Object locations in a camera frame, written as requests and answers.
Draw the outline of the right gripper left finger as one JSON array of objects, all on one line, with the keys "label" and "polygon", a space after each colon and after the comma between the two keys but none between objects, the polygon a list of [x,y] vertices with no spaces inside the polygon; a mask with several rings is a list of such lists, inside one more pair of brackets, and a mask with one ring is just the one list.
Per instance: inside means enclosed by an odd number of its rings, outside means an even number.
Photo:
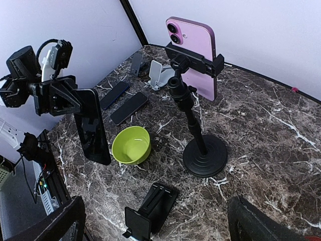
[{"label": "right gripper left finger", "polygon": [[8,240],[60,240],[72,225],[72,240],[82,240],[85,227],[85,205],[81,196],[73,196],[39,223]]}]

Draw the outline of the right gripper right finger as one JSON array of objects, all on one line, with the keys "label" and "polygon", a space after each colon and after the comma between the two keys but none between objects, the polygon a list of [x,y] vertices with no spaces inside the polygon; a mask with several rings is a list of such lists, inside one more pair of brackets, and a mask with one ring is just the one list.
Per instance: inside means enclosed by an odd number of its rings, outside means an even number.
[{"label": "right gripper right finger", "polygon": [[311,240],[277,223],[242,196],[229,200],[228,225],[231,240]]}]

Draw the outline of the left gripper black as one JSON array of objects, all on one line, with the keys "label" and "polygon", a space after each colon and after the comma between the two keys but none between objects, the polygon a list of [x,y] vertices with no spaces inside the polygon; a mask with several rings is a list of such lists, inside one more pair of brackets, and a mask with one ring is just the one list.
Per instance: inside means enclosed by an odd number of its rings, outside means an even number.
[{"label": "left gripper black", "polygon": [[36,114],[49,113],[59,116],[81,111],[81,103],[73,94],[77,89],[76,77],[68,75],[45,82],[32,84]]}]

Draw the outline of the large black phone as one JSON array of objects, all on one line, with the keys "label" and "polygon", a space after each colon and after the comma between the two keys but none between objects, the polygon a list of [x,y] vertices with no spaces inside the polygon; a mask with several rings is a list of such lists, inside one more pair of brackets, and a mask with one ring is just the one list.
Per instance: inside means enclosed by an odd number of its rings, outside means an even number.
[{"label": "large black phone", "polygon": [[81,111],[74,113],[74,120],[84,156],[90,161],[108,166],[111,156],[98,93],[95,89],[76,89],[75,95],[80,101]]}]

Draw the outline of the dark blue phone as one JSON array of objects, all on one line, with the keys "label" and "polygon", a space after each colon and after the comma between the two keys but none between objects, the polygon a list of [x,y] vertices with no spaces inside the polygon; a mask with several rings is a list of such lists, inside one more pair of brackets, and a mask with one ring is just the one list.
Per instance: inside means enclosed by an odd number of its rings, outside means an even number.
[{"label": "dark blue phone", "polygon": [[117,83],[101,100],[100,107],[106,110],[114,104],[117,99],[129,89],[130,85],[127,82],[120,81]]}]

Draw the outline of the purple edged phone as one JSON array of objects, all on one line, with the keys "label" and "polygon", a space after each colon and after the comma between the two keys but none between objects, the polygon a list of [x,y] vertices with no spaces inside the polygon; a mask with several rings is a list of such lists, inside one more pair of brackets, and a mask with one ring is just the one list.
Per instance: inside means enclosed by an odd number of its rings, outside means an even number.
[{"label": "purple edged phone", "polygon": [[118,126],[141,109],[148,101],[148,97],[143,93],[138,92],[122,106],[120,106],[114,113],[111,114],[111,120]]}]

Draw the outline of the grey small phone stand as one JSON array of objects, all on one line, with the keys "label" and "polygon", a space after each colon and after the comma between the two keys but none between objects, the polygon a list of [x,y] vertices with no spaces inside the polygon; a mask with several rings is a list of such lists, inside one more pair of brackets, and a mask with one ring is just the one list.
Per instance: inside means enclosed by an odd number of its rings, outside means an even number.
[{"label": "grey small phone stand", "polygon": [[140,53],[135,53],[132,58],[130,74],[135,77],[139,77],[142,75],[143,68],[144,68],[144,63],[142,61],[142,55]]}]

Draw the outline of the white folding phone stand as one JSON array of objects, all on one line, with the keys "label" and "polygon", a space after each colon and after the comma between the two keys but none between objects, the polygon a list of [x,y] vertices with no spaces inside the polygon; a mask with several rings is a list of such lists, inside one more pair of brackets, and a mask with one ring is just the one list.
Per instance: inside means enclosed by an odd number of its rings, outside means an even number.
[{"label": "white folding phone stand", "polygon": [[152,60],[149,69],[148,84],[154,91],[159,91],[167,85],[168,80],[175,75],[175,71],[170,65],[162,65],[161,63]]}]

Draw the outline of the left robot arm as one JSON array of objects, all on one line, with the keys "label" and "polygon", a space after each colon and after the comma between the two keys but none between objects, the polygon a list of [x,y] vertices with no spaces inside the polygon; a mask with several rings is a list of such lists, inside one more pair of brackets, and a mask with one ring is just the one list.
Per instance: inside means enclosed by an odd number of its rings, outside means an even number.
[{"label": "left robot arm", "polygon": [[80,113],[82,106],[74,90],[75,76],[58,77],[68,67],[72,46],[70,42],[59,41],[49,55],[49,66],[54,73],[49,80],[42,81],[38,72],[39,62],[32,46],[26,46],[13,53],[6,61],[10,75],[5,77],[1,87],[1,100],[6,107],[18,108],[32,96],[37,115],[59,116]]}]

